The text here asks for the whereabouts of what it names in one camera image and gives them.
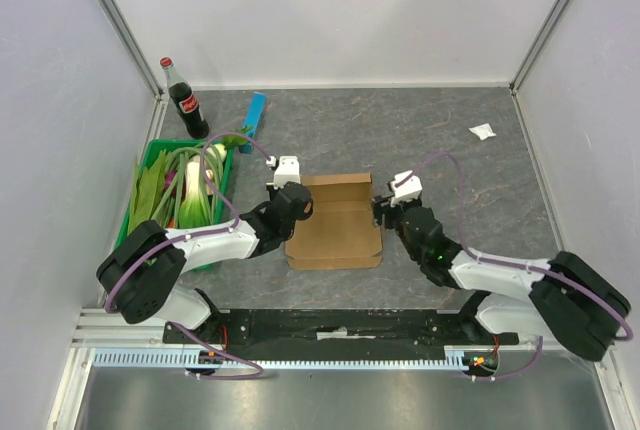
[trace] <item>red label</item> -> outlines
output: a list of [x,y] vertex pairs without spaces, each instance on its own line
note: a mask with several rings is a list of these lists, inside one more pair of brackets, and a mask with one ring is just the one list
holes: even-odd
[[180,102],[180,109],[184,113],[191,113],[196,108],[198,108],[198,99],[196,98],[196,96],[193,93],[191,94],[191,96],[189,98],[187,98],[186,100]]

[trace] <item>white paper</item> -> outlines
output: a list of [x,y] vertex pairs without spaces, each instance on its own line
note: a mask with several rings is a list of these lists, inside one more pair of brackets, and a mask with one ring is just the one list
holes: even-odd
[[345,340],[355,340],[358,338],[367,338],[373,340],[375,335],[347,335],[347,328],[340,327],[333,332],[316,332],[318,340],[326,340],[328,338],[341,338]]
[[493,133],[493,130],[491,129],[491,125],[489,125],[488,123],[485,123],[484,125],[478,125],[477,127],[472,127],[469,130],[471,130],[471,133],[477,135],[480,140],[486,140],[489,137],[496,136],[496,134]]

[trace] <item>gray table surface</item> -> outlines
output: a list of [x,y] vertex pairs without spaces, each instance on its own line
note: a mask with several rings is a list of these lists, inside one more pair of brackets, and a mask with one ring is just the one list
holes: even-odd
[[[546,257],[556,251],[542,194],[506,88],[268,90],[258,140],[273,155],[297,155],[301,173],[371,172],[374,191],[425,156],[453,152],[465,177],[464,229],[484,252]],[[197,96],[212,132],[242,126],[251,91]],[[480,141],[469,127],[491,124]],[[170,105],[161,138],[188,138]],[[230,194],[240,211],[265,200],[270,172],[257,155],[236,155]],[[460,194],[455,168],[439,161],[421,175],[423,201],[456,236]],[[383,261],[374,269],[296,271],[283,249],[260,258],[226,261],[182,281],[207,292],[221,308],[458,309],[468,294],[438,288],[409,260],[399,239],[383,233]]]

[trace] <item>metal floor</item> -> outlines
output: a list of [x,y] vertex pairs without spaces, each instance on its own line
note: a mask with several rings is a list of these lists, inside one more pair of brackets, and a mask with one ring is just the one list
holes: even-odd
[[[505,369],[530,354],[502,352]],[[593,365],[546,354],[525,377],[427,371],[271,371],[197,381],[179,370],[92,371],[76,430],[609,430]]]

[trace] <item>cardboard box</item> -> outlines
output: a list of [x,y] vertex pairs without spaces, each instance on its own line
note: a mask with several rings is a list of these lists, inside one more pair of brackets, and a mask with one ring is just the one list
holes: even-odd
[[301,178],[313,215],[296,222],[285,254],[296,270],[373,268],[382,261],[380,227],[373,225],[370,173]]

